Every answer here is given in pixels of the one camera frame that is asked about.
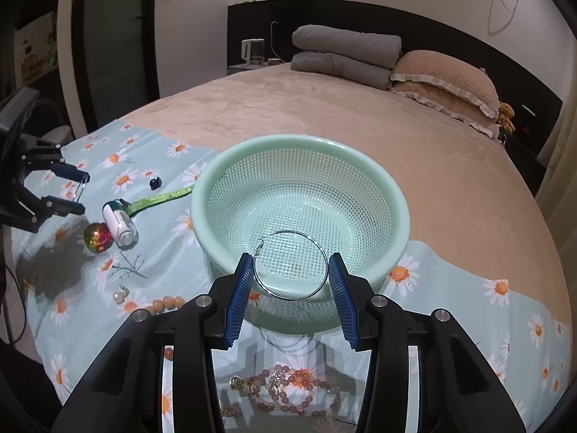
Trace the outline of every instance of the window curtain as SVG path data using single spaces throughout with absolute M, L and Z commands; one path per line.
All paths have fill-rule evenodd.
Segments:
M 573 40 L 573 77 L 559 121 L 538 158 L 547 164 L 536 201 L 559 252 L 577 328 L 577 42 Z M 573 359 L 577 337 L 573 332 Z M 573 371 L 577 363 L 572 363 Z

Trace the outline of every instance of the green plastic basket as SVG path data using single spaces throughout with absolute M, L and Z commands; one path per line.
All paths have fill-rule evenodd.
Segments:
M 262 236 L 292 229 L 327 255 L 340 252 L 349 272 L 378 290 L 409 241 L 409 209 L 391 176 L 364 154 L 323 138 L 271 135 L 235 145 L 203 171 L 191 200 L 198 242 L 225 274 L 243 252 L 254 254 Z M 312 293 L 325 271 L 318 248 L 291 234 L 265 241 L 259 265 L 266 286 L 287 298 Z M 299 302 L 261 303 L 297 322 L 335 315 L 328 282 Z

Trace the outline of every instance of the nightstand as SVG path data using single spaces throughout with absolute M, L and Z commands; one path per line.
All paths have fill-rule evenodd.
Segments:
M 511 135 L 507 135 L 505 151 L 507 151 L 509 158 L 511 158 L 521 176 L 523 176 L 527 187 L 534 197 L 543 181 L 545 166 L 537 161 L 537 157 L 529 148 Z
M 241 63 L 240 65 L 232 65 L 229 67 L 227 76 L 234 75 L 235 73 L 240 73 L 242 71 L 252 71 L 258 70 L 259 68 L 266 68 L 268 65 L 265 63 L 263 65 L 249 65 L 248 63 Z

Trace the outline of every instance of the white kettle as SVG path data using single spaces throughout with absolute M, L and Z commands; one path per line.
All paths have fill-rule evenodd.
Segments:
M 248 65 L 264 64 L 264 39 L 244 39 L 241 58 Z

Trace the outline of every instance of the green measuring tape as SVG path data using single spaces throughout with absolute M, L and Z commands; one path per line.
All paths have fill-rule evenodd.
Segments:
M 192 192 L 193 187 L 194 186 L 191 185 L 190 187 L 180 189 L 179 191 L 168 192 L 166 194 L 156 195 L 154 197 L 146 197 L 134 203 L 130 203 L 128 206 L 124 207 L 124 210 L 128 216 L 132 218 L 138 212 L 141 212 L 146 208 L 150 208 L 151 206 L 160 205 L 161 203 L 169 202 L 175 198 L 185 197 Z

